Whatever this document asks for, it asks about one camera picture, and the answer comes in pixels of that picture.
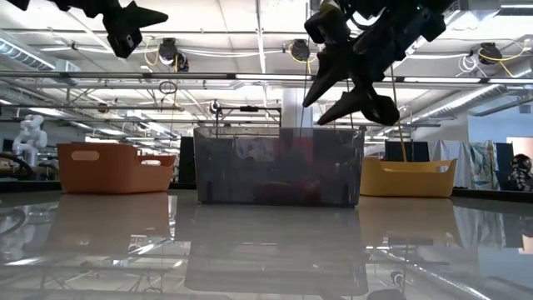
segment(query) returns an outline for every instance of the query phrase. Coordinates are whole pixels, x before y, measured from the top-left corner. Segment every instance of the orange plastic bin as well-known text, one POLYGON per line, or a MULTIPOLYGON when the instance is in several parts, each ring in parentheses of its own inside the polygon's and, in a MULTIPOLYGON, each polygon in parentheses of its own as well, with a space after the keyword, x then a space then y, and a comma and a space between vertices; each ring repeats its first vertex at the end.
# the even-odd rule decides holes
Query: orange plastic bin
POLYGON ((173 156, 138 156, 130 145, 58 144, 61 187, 65 193, 129 194, 165 192, 173 156), (159 161, 160 165, 142 164, 159 161))

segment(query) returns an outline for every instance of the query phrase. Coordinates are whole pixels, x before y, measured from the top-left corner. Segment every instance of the reflective tabletop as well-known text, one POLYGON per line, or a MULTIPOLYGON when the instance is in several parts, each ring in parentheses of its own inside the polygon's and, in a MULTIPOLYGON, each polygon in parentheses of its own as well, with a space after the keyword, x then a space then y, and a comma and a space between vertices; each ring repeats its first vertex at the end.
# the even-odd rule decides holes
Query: reflective tabletop
POLYGON ((200 205, 196 191, 0 201, 2 300, 533 298, 530 204, 200 205))

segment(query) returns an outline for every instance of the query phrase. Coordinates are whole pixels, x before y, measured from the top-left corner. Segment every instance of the white robot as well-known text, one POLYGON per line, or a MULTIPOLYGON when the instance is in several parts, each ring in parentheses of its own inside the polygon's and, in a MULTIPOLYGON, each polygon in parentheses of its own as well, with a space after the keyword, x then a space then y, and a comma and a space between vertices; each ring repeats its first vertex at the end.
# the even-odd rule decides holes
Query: white robot
POLYGON ((13 154, 23 155, 30 167, 36 166, 39 149, 47 146, 48 135, 41 130, 43 122, 42 116, 27 115, 24 121, 20 122, 20 133, 13 142, 13 154))

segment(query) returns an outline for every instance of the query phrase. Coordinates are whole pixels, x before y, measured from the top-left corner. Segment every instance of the transparent plastic bin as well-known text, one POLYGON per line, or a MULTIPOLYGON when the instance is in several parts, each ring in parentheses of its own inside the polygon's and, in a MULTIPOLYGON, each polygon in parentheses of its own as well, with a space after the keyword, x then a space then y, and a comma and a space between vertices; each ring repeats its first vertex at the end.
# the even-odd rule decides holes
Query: transparent plastic bin
POLYGON ((198 127, 198 200, 357 205, 364 141, 364 132, 358 130, 198 127))

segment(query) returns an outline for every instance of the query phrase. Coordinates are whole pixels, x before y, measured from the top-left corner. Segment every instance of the black robotic arm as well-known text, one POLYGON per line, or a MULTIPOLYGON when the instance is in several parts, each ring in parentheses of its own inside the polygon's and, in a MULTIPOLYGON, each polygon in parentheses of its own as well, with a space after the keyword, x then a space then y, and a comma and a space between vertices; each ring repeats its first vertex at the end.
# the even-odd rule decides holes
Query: black robotic arm
POLYGON ((376 93, 372 86, 385 78, 385 70, 406 57, 407 48, 420 36, 431 42, 446 30, 442 14, 453 0, 330 0, 305 23, 315 43, 325 43, 317 54, 318 74, 304 100, 312 105, 329 88, 350 78, 356 87, 344 92, 318 123, 332 122, 348 114, 362 112, 365 118, 383 125, 394 125, 400 118, 390 97, 376 93), (364 18, 380 15, 372 25, 361 27, 356 38, 346 22, 353 14, 364 18))
MULTIPOLYGON (((27 10, 30 0, 8 0, 16 7, 27 10)), ((162 12, 138 7, 131 2, 127 7, 122 7, 118 0, 48 0, 57 4, 57 7, 66 12, 70 8, 79 8, 90 18, 98 14, 103 15, 103 25, 107 33, 107 40, 115 55, 127 58, 142 41, 140 28, 164 23, 168 16, 162 12)))

